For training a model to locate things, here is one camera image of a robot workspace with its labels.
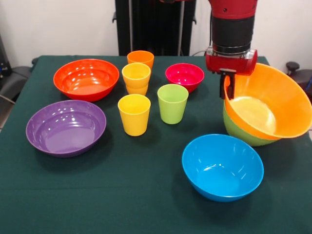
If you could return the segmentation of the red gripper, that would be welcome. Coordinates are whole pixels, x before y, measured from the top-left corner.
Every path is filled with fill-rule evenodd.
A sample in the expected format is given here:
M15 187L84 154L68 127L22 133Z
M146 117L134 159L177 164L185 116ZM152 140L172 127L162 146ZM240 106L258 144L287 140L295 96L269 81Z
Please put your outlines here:
M227 88L227 95L229 99L234 98L235 90L235 74L238 75L250 75L257 63L257 50L250 49L246 53L236 55L222 55L213 50L212 47L208 47L206 51L206 66L211 72L220 74L220 86L219 96L225 98L224 81L226 73L228 73L230 84Z

